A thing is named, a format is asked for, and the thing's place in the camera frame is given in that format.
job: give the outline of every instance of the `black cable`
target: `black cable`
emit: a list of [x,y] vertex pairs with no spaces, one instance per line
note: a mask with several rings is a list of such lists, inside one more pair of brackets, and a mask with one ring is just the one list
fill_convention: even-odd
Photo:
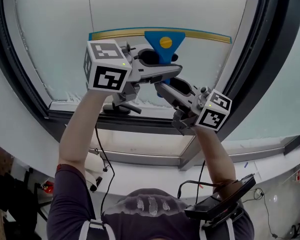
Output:
[[200,184],[200,185],[204,185],[204,186],[209,186],[209,187],[220,187],[219,184],[212,184],[212,183],[206,183],[206,182],[201,182],[201,181],[195,181],[195,180],[186,180],[185,182],[181,183],[178,189],[178,193],[176,195],[176,197],[178,199],[180,199],[181,197],[181,188],[184,184],[186,183],[191,183],[191,184]]
[[[260,194],[260,196],[259,197],[257,197],[256,198],[256,192],[257,192],[257,190],[261,190],[261,194]],[[276,235],[275,233],[272,233],[272,230],[271,230],[271,227],[270,227],[270,214],[269,214],[269,210],[268,210],[268,207],[267,207],[267,204],[266,204],[266,194],[265,194],[265,192],[260,188],[260,187],[258,187],[258,188],[256,188],[255,190],[254,190],[254,193],[253,193],[253,199],[248,199],[248,200],[245,200],[245,201],[243,201],[242,203],[245,203],[245,202],[247,202],[247,201],[253,201],[253,200],[261,200],[263,198],[263,201],[264,201],[264,206],[265,206],[265,209],[266,209],[266,212],[267,212],[267,214],[268,214],[268,226],[269,226],[269,230],[270,230],[270,234],[271,234],[271,236],[274,238],[274,239],[283,239],[283,240],[286,240],[287,238],[283,238],[283,237],[279,237],[278,235]]]
[[109,159],[108,159],[108,157],[107,157],[107,155],[106,155],[106,153],[104,151],[104,148],[101,145],[101,142],[100,142],[100,139],[99,139],[99,134],[98,134],[97,124],[95,125],[95,134],[96,134],[96,138],[98,139],[99,146],[100,146],[100,148],[101,148],[101,150],[102,150],[102,152],[104,154],[104,157],[105,157],[106,161],[108,162],[108,164],[109,164],[109,166],[110,166],[110,168],[111,168],[111,170],[113,172],[113,176],[112,176],[112,178],[110,180],[110,183],[108,185],[108,189],[107,189],[106,193],[104,194],[104,197],[103,197],[102,202],[101,202],[100,216],[102,216],[102,212],[103,212],[103,208],[104,208],[104,202],[105,202],[106,196],[108,195],[111,183],[112,183],[112,181],[113,181],[113,179],[114,179],[114,177],[115,177],[116,174],[115,174],[114,168],[112,167],[112,165],[111,165],[111,163],[110,163],[110,161],[109,161]]
[[[201,167],[201,171],[200,171],[200,175],[199,175],[199,180],[198,180],[198,181],[201,180],[201,175],[202,175],[202,172],[203,172],[203,170],[204,170],[205,164],[206,164],[206,160],[203,161],[203,164],[202,164],[202,167]],[[197,188],[196,188],[195,204],[198,203],[199,185],[200,185],[200,184],[198,184],[198,186],[197,186]]]
[[[260,196],[259,197],[256,197],[256,192],[257,192],[257,190],[260,190],[261,191],[261,194],[260,194]],[[265,195],[265,193],[263,192],[263,190],[261,189],[261,188],[256,188],[255,190],[254,190],[254,193],[253,193],[253,199],[247,199],[247,200],[245,200],[245,201],[243,201],[242,203],[244,204],[245,202],[248,202],[248,201],[253,201],[253,200],[261,200],[262,199],[262,197]]]
[[[98,154],[100,153],[99,150],[98,150],[98,148],[95,148],[94,151],[97,152]],[[103,161],[103,171],[105,172],[106,169],[107,169],[106,162],[103,159],[102,159],[102,161]]]

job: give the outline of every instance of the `white wall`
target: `white wall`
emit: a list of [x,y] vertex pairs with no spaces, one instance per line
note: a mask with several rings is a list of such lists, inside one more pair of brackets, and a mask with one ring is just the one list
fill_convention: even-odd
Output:
[[58,142],[31,116],[1,69],[0,147],[38,171],[55,174]]

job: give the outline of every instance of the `person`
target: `person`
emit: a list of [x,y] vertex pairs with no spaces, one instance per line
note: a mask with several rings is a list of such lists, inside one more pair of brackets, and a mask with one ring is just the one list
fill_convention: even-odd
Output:
[[[78,240],[87,221],[95,220],[84,178],[85,159],[99,112],[111,93],[89,90],[81,100],[59,145],[53,201],[47,219],[49,240]],[[236,180],[235,167],[214,131],[194,128],[214,184]],[[187,205],[159,189],[139,189],[101,216],[110,239],[198,240],[200,221],[186,216]],[[236,240],[252,240],[254,227],[244,214],[233,223]],[[223,239],[213,232],[207,239]]]

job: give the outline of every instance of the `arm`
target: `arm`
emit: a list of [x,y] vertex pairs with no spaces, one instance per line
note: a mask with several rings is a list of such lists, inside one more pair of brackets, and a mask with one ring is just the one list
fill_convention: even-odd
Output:
[[62,135],[59,164],[71,165],[85,175],[85,160],[94,128],[105,99],[110,94],[95,90],[85,94]]
[[213,130],[196,127],[195,134],[205,156],[210,178],[214,184],[236,180],[234,163]]

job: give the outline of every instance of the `white cube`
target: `white cube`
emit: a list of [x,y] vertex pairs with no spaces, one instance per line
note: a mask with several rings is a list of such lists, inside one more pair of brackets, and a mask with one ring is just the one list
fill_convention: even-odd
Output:
[[83,63],[87,88],[121,93],[132,67],[113,39],[88,41]]
[[226,121],[232,100],[213,89],[195,123],[196,126],[218,131]]

